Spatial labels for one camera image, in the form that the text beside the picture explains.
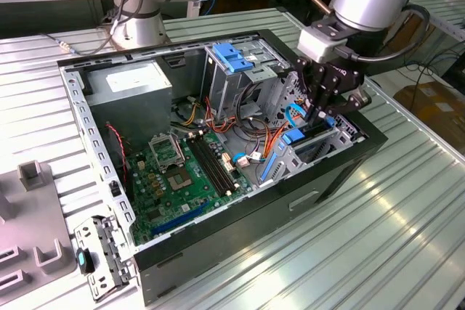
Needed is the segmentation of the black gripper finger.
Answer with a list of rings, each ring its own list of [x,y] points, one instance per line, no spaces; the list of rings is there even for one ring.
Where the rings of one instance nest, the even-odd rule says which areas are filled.
[[[307,114],[304,119],[308,123],[314,123],[316,119],[315,98],[318,92],[318,82],[314,82],[315,69],[313,63],[304,57],[298,57],[296,59],[296,71],[301,92],[306,96]]]
[[[359,111],[371,103],[371,97],[362,88],[357,87],[349,92],[347,97],[342,95],[332,96],[328,104],[318,112],[318,118],[336,118],[338,115],[347,115]]]

